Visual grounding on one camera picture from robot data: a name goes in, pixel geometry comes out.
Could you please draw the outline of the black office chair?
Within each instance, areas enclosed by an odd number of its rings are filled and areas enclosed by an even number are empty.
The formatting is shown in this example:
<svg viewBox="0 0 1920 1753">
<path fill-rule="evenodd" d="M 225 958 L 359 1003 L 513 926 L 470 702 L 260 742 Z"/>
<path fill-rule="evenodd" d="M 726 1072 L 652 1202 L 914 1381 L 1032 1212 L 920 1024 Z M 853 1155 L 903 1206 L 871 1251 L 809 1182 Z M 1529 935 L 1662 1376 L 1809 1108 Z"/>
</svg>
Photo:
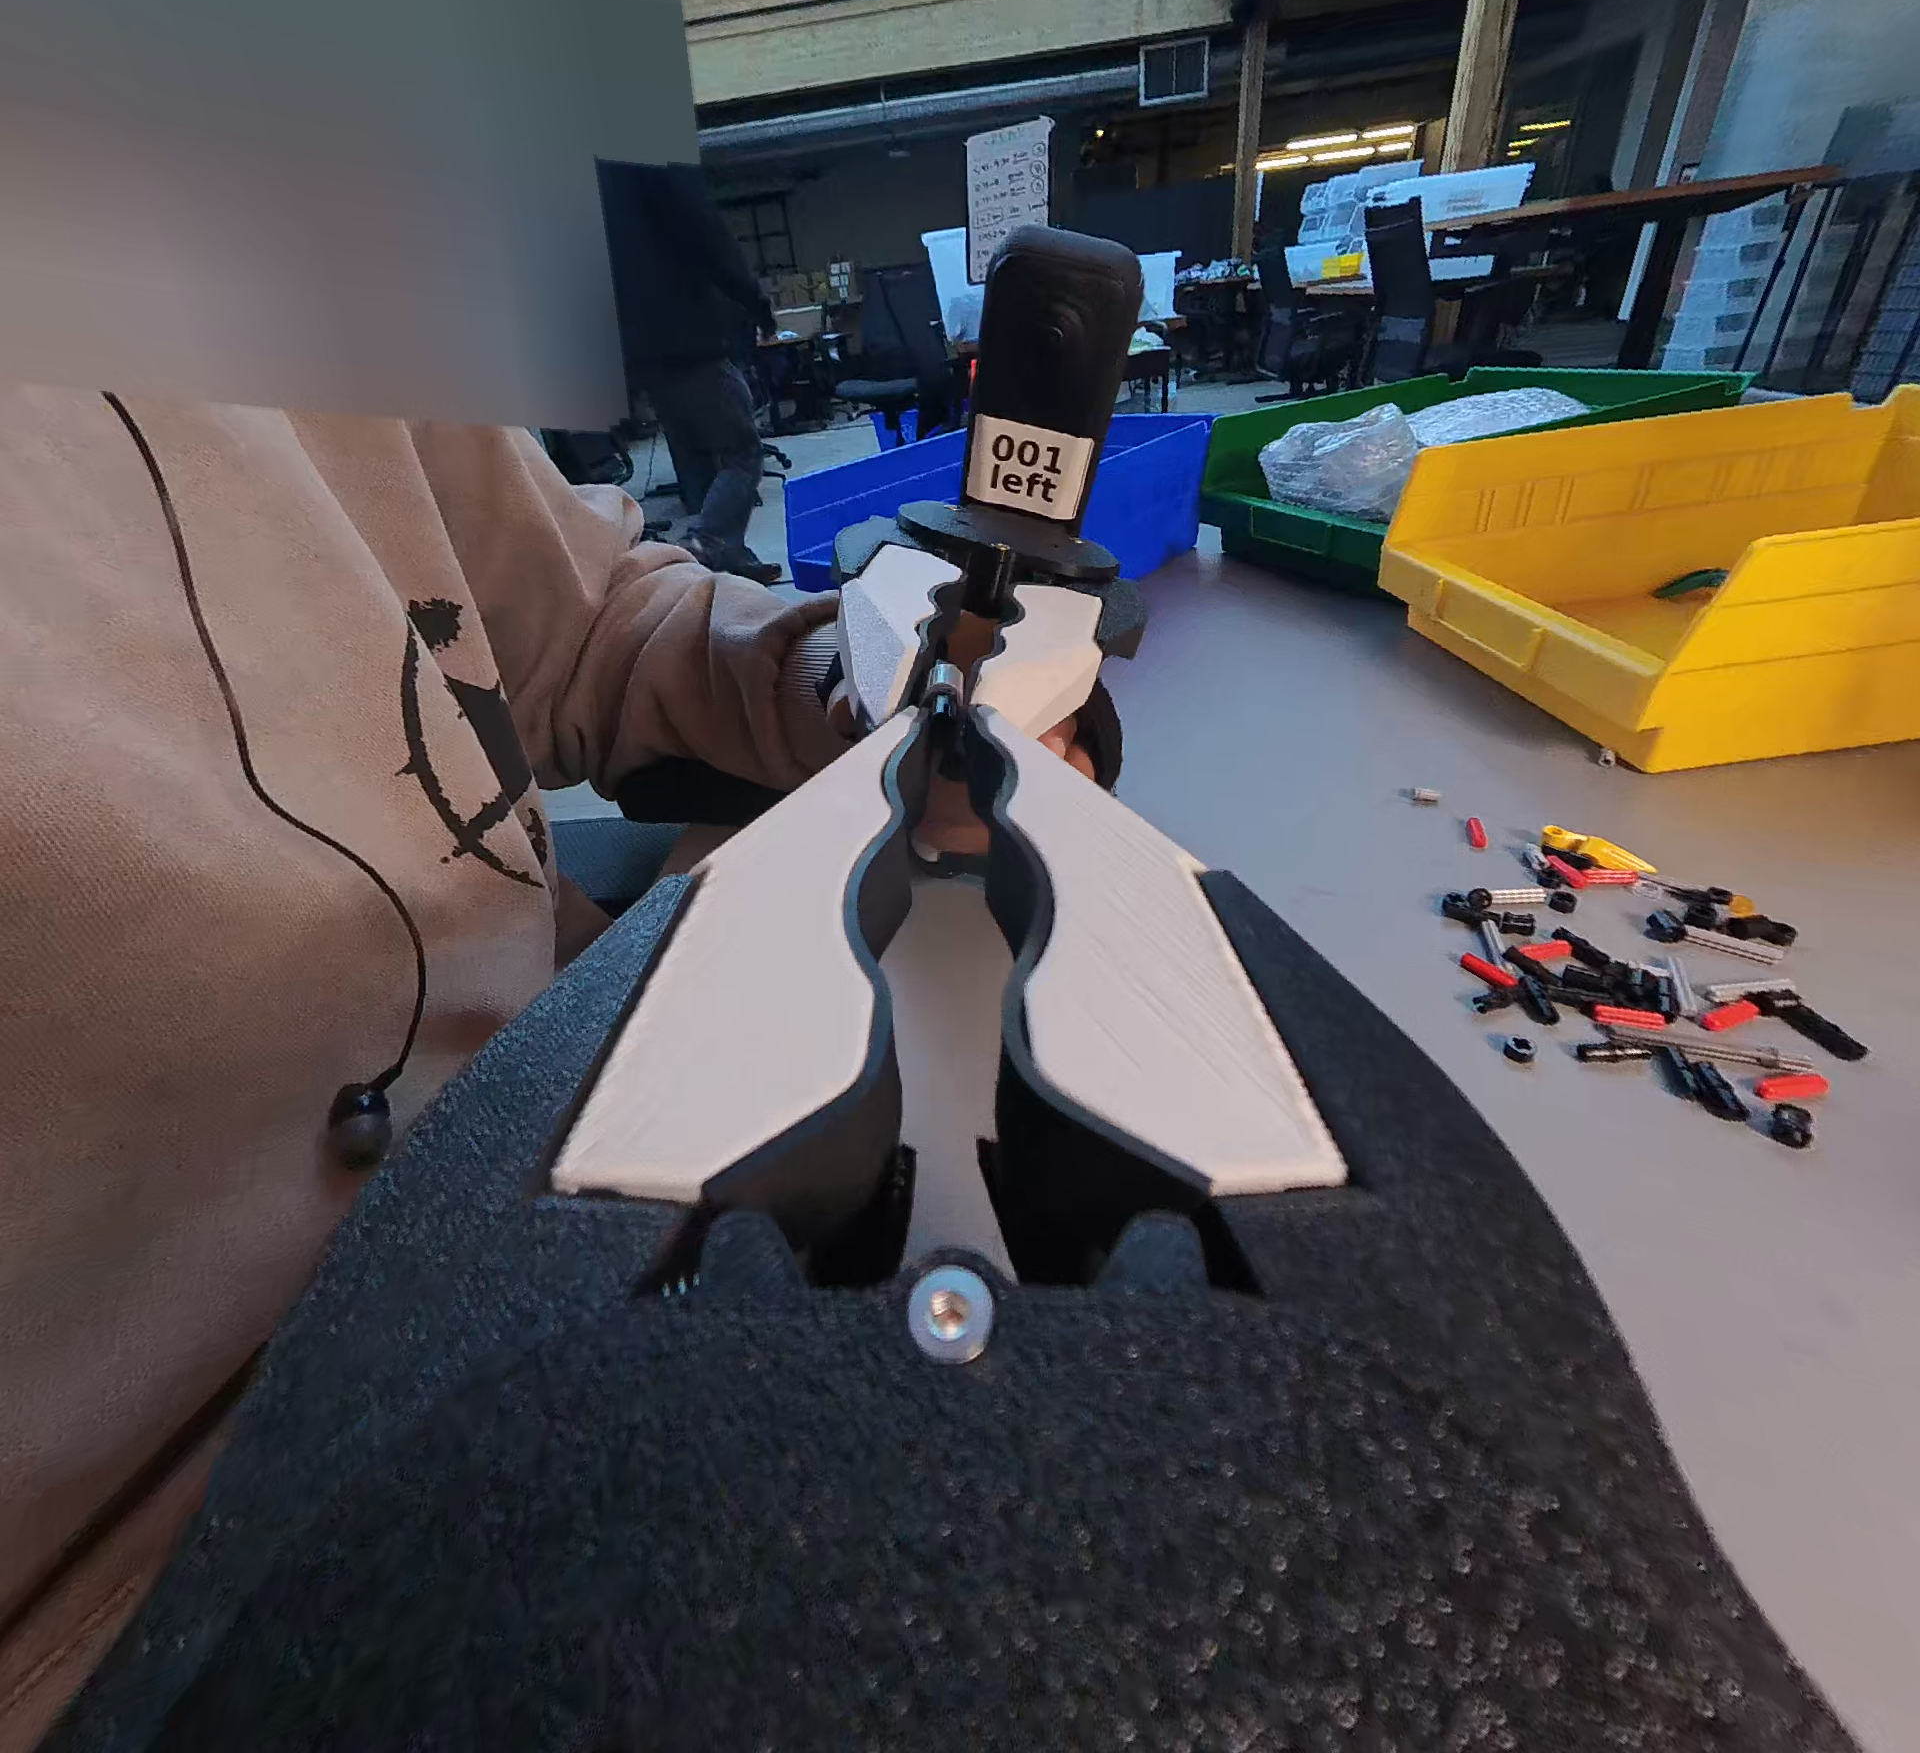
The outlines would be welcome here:
<svg viewBox="0 0 1920 1753">
<path fill-rule="evenodd" d="M 858 349 L 840 372 L 840 402 L 877 413 L 905 441 L 905 415 L 914 415 L 914 437 L 957 430 L 962 388 L 949 350 L 935 267 L 916 262 L 867 267 L 860 280 Z"/>
<path fill-rule="evenodd" d="M 1512 343 L 1534 302 L 1534 284 L 1509 273 L 1468 280 L 1458 299 L 1452 339 L 1435 337 L 1442 300 L 1418 201 L 1365 211 L 1365 249 L 1373 322 L 1358 378 L 1362 385 L 1429 372 L 1460 378 L 1475 368 L 1536 368 L 1546 362 L 1540 350 Z"/>
</svg>

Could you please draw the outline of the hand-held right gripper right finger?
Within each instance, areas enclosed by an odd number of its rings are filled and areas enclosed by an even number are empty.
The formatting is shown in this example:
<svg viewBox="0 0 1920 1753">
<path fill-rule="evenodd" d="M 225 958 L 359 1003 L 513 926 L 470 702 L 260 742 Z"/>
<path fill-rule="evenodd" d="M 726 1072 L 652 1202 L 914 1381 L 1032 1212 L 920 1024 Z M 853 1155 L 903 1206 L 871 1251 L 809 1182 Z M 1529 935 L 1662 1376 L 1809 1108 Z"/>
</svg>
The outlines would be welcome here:
<svg viewBox="0 0 1920 1753">
<path fill-rule="evenodd" d="M 1256 982 L 1277 918 L 1005 713 L 972 713 L 967 759 L 1013 958 L 980 1173 L 1015 1275 L 1087 1284 L 1173 1213 L 1204 1272 L 1251 1284 L 1227 1206 L 1345 1186 Z"/>
</svg>

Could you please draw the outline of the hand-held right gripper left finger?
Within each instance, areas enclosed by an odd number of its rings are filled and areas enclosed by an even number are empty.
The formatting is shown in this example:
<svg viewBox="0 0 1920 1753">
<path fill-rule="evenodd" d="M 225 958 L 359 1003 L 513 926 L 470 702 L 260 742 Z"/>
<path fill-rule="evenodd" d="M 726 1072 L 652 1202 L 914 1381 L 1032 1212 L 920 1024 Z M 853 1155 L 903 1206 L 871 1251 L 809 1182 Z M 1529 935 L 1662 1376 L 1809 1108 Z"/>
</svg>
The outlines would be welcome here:
<svg viewBox="0 0 1920 1753">
<path fill-rule="evenodd" d="M 708 854 L 554 1155 L 562 1195 L 770 1219 L 820 1284 L 905 1256 L 914 1155 L 883 956 L 914 899 L 920 715 L 900 712 Z"/>
</svg>

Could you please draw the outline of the yellow plastic bin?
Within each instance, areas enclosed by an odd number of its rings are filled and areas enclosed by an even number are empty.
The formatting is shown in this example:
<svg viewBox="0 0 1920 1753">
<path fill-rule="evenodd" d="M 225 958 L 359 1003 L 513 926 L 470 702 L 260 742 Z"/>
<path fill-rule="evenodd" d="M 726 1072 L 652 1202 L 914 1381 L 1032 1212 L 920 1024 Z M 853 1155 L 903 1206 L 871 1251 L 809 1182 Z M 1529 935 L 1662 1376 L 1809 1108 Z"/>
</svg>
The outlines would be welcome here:
<svg viewBox="0 0 1920 1753">
<path fill-rule="evenodd" d="M 1608 421 L 1422 451 L 1379 586 L 1643 772 L 1880 745 L 1918 734 L 1917 507 L 1915 382 Z"/>
</svg>

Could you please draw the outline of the blue-grey chair seat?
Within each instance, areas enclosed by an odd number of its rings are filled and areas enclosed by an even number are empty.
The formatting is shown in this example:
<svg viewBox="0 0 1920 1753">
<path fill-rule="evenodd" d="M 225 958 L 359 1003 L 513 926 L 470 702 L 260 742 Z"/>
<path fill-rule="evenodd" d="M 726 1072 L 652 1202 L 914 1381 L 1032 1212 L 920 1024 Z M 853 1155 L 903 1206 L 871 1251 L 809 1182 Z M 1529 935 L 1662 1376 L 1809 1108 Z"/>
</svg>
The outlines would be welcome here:
<svg viewBox="0 0 1920 1753">
<path fill-rule="evenodd" d="M 595 815 L 555 819 L 549 831 L 558 871 L 615 918 L 657 884 L 686 829 Z"/>
</svg>

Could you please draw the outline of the grey desk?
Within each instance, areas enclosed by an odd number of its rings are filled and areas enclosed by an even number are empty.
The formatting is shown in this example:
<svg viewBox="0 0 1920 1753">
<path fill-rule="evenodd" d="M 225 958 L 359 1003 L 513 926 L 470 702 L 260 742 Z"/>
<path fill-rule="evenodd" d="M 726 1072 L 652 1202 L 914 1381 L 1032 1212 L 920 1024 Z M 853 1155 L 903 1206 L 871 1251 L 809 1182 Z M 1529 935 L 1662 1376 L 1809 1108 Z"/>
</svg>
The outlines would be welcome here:
<svg viewBox="0 0 1920 1753">
<path fill-rule="evenodd" d="M 888 1560 L 897 1748 L 1855 1748 L 1725 1559 L 1598 1288 L 1429 1057 L 1207 890 L 1348 1161 L 1185 1206 L 1015 1098 L 1021 1275 Z"/>
</svg>

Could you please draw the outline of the person's left hand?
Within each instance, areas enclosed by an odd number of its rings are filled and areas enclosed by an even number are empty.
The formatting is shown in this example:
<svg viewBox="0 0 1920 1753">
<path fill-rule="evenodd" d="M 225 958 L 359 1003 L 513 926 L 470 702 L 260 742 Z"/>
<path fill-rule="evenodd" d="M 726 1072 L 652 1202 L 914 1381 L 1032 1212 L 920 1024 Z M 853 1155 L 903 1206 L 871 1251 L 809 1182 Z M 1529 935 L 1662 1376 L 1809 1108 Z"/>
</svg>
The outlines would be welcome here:
<svg viewBox="0 0 1920 1753">
<path fill-rule="evenodd" d="M 1083 737 L 1082 713 L 1070 713 L 1048 731 L 1039 734 L 1039 744 L 1054 757 L 1063 759 L 1083 779 L 1096 780 L 1097 759 Z M 938 860 L 947 854 L 978 856 L 988 852 L 986 820 L 972 807 L 971 780 L 967 772 L 959 777 L 949 772 L 944 762 L 935 765 L 928 780 L 928 794 L 923 815 L 913 831 L 914 850 L 927 860 Z"/>
</svg>

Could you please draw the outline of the wooden background table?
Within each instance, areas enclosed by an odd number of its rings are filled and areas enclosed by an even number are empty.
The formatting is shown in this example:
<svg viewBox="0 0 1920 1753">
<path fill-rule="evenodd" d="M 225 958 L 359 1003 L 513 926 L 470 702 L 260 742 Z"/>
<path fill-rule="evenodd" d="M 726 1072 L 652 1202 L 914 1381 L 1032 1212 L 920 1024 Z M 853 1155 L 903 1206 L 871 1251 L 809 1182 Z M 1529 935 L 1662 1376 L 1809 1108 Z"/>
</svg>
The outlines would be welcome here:
<svg viewBox="0 0 1920 1753">
<path fill-rule="evenodd" d="M 1529 201 L 1509 209 L 1429 224 L 1430 254 L 1490 251 L 1518 257 L 1525 251 L 1550 251 L 1556 245 L 1576 244 L 1604 232 L 1652 227 L 1654 240 L 1640 287 L 1629 302 L 1626 332 L 1615 357 L 1620 368 L 1640 371 L 1650 367 L 1690 227 L 1773 196 L 1783 196 L 1790 206 L 1803 208 L 1815 192 L 1841 181 L 1846 181 L 1843 169 L 1824 163 L 1733 180 L 1677 181 Z"/>
</svg>

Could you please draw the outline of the pile of small toy bricks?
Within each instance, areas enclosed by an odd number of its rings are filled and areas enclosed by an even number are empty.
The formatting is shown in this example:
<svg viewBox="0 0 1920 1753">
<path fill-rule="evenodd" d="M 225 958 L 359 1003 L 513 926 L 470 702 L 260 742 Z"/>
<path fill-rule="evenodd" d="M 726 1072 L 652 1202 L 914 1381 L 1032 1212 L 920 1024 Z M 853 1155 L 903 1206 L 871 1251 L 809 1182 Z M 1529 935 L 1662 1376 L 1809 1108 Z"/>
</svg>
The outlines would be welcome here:
<svg viewBox="0 0 1920 1753">
<path fill-rule="evenodd" d="M 1790 971 L 1795 923 L 1736 888 L 1677 877 L 1620 840 L 1547 822 L 1489 875 L 1441 892 L 1455 959 L 1500 1055 L 1534 1064 L 1546 1039 L 1792 1152 L 1807 1152 L 1840 1068 L 1872 1048 Z"/>
</svg>

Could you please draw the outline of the person's beige sweatshirt torso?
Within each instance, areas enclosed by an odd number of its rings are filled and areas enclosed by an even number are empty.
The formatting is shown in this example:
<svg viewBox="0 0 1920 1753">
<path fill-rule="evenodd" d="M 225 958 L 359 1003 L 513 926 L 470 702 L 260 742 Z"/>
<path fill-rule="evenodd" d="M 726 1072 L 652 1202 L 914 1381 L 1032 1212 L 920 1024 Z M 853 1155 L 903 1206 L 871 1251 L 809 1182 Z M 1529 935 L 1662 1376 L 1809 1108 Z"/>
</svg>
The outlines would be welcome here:
<svg viewBox="0 0 1920 1753">
<path fill-rule="evenodd" d="M 513 428 L 4 386 L 4 1748 L 162 1572 L 368 1172 L 555 970 L 618 490 Z"/>
</svg>

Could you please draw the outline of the blue plastic bin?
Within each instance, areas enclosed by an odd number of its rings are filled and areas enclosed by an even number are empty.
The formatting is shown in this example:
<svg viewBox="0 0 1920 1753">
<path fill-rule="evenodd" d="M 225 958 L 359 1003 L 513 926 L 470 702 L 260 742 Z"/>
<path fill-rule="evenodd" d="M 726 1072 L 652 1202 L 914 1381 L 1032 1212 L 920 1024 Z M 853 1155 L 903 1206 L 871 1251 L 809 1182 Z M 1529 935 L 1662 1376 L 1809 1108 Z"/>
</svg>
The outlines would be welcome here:
<svg viewBox="0 0 1920 1753">
<path fill-rule="evenodd" d="M 1199 540 L 1199 495 L 1213 415 L 1120 415 L 1096 468 L 1083 535 L 1141 580 Z M 871 515 L 894 519 L 920 498 L 959 498 L 967 434 L 952 430 L 837 468 L 786 477 L 788 564 L 803 590 L 836 586 L 837 535 Z"/>
</svg>

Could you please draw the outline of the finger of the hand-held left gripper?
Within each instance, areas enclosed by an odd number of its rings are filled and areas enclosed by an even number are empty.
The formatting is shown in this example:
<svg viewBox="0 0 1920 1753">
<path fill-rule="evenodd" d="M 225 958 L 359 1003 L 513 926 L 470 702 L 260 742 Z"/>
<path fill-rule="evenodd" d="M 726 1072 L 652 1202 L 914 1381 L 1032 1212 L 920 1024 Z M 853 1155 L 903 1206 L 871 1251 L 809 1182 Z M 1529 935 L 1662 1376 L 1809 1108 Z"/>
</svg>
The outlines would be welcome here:
<svg viewBox="0 0 1920 1753">
<path fill-rule="evenodd" d="M 1045 736 L 1078 715 L 1101 667 L 1101 600 L 1071 586 L 1015 586 L 1013 613 L 972 676 L 972 707 Z"/>
<path fill-rule="evenodd" d="M 867 736 L 905 707 L 918 707 L 935 662 L 949 588 L 962 571 L 914 545 L 880 545 L 865 567 L 840 585 L 840 663 L 853 729 Z"/>
</svg>

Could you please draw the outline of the green plastic bin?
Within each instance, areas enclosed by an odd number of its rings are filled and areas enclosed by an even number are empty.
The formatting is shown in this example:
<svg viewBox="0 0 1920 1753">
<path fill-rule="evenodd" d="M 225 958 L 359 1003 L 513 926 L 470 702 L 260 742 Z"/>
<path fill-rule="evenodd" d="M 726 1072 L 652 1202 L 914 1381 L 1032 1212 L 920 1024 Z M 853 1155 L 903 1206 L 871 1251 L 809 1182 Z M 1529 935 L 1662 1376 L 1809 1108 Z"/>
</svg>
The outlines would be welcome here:
<svg viewBox="0 0 1920 1753">
<path fill-rule="evenodd" d="M 1640 368 L 1475 367 L 1464 376 L 1425 372 L 1396 382 L 1270 402 L 1258 411 L 1216 418 L 1201 515 L 1229 556 L 1363 596 L 1378 596 L 1389 515 L 1354 512 L 1286 491 L 1275 495 L 1260 456 L 1300 428 L 1359 421 L 1395 405 L 1433 444 L 1550 434 L 1608 421 L 1714 411 L 1741 403 L 1751 372 Z"/>
</svg>

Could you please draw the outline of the white flip chart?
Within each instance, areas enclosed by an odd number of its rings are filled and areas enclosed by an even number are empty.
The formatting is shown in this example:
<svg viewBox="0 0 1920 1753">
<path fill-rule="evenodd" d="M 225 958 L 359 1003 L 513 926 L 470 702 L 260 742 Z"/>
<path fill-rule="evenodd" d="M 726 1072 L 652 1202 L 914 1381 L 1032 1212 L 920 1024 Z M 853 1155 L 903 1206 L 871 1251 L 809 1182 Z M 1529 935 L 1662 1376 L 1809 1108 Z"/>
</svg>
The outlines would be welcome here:
<svg viewBox="0 0 1920 1753">
<path fill-rule="evenodd" d="M 967 136 L 969 281 L 984 284 L 1000 245 L 1052 221 L 1054 129 L 1049 115 Z"/>
</svg>

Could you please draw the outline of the clear plastic bags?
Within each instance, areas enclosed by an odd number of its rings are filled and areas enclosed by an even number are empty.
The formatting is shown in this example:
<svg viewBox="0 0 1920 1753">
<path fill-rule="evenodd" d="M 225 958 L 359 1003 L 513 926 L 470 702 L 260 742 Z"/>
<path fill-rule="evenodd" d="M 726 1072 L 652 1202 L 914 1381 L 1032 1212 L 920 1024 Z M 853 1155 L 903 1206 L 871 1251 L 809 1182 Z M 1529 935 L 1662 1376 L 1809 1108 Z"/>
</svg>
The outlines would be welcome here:
<svg viewBox="0 0 1920 1753">
<path fill-rule="evenodd" d="M 1260 446 L 1258 468 L 1274 502 L 1389 523 L 1429 447 L 1471 444 L 1595 411 L 1543 386 L 1484 390 L 1418 411 L 1383 402 L 1343 421 L 1301 421 Z"/>
</svg>

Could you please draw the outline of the stack of white boxes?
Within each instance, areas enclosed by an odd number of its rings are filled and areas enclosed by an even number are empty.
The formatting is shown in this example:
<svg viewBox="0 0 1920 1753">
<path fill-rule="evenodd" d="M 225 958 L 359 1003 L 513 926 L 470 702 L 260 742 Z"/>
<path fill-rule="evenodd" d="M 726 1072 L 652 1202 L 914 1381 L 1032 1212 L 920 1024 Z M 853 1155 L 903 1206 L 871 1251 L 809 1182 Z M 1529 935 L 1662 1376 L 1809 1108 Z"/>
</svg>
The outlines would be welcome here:
<svg viewBox="0 0 1920 1753">
<path fill-rule="evenodd" d="M 1301 201 L 1301 240 L 1287 247 L 1296 284 L 1331 280 L 1327 265 L 1358 255 L 1370 273 L 1365 211 L 1418 201 L 1427 227 L 1505 211 L 1528 200 L 1538 164 L 1503 163 L 1472 171 L 1425 176 L 1418 160 L 1384 160 L 1308 185 Z"/>
</svg>

